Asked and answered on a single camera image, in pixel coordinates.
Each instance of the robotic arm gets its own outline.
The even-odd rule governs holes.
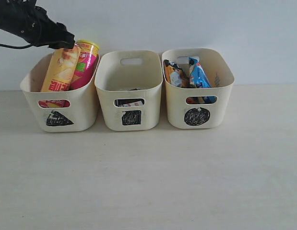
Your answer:
[[[36,0],[0,0],[0,29],[23,38],[27,46],[2,47],[23,49],[31,46],[49,46],[52,49],[72,49],[74,35],[66,26],[55,23],[47,16],[47,11],[35,6]]]

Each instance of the white table surface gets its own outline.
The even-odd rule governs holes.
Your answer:
[[[0,230],[297,230],[297,84],[235,86],[224,122],[39,129],[0,92]]]

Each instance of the white wall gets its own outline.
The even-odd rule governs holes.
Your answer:
[[[50,19],[101,53],[209,47],[221,53],[236,84],[297,82],[297,0],[38,0]],[[24,45],[0,31],[0,42]],[[0,90],[19,90],[47,48],[0,48]]]

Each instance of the can lid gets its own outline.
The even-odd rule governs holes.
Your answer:
[[[78,43],[78,42],[85,42],[85,43],[88,43],[88,44],[94,45],[94,46],[96,46],[96,47],[97,47],[97,49],[99,49],[99,45],[97,45],[95,42],[92,42],[92,41],[89,41],[89,40],[83,40],[83,39],[81,39],[81,40],[78,40],[76,43]]]

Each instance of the white plastic bin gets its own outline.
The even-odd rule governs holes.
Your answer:
[[[21,89],[39,126],[46,132],[77,132],[91,127],[97,116],[99,100],[94,77],[85,86],[67,92],[40,92],[52,54],[42,58],[21,82]],[[39,101],[67,100],[66,108],[42,108]]]
[[[211,49],[175,49],[162,55],[164,60],[176,62],[189,74],[188,57],[199,58],[212,88],[183,89],[166,81],[167,118],[173,126],[181,129],[213,128],[223,121],[234,76],[221,55]],[[215,96],[213,104],[187,104],[189,97]]]
[[[155,52],[115,51],[104,55],[95,85],[106,126],[115,131],[155,127],[160,115],[162,81],[160,58]],[[115,105],[116,100],[124,99],[143,99],[144,105]]]

